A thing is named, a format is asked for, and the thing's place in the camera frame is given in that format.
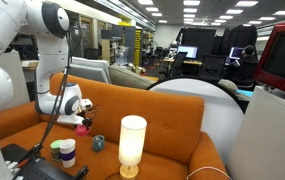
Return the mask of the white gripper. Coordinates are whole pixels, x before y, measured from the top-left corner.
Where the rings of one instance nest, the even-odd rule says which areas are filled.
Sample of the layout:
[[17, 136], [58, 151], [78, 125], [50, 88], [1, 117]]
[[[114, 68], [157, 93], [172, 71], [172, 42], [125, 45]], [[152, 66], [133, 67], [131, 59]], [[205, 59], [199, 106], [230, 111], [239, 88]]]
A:
[[77, 115], [60, 115], [57, 119], [58, 123], [81, 125], [83, 124], [87, 129], [90, 129], [93, 122], [91, 118], [83, 118]]

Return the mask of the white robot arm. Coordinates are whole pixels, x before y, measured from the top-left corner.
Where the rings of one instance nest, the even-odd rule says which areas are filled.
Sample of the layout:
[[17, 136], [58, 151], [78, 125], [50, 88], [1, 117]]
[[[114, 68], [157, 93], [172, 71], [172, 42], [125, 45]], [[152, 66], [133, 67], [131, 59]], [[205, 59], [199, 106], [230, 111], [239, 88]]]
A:
[[[81, 125], [79, 114], [92, 102], [84, 99], [77, 84], [65, 84], [61, 95], [50, 93], [49, 78], [68, 71], [71, 50], [67, 40], [69, 17], [58, 4], [45, 0], [0, 0], [0, 56], [19, 34], [36, 38], [39, 63], [36, 67], [36, 108], [41, 114], [54, 114], [58, 121]], [[12, 99], [13, 83], [0, 68], [0, 110]], [[0, 151], [0, 180], [12, 180], [13, 175]]]

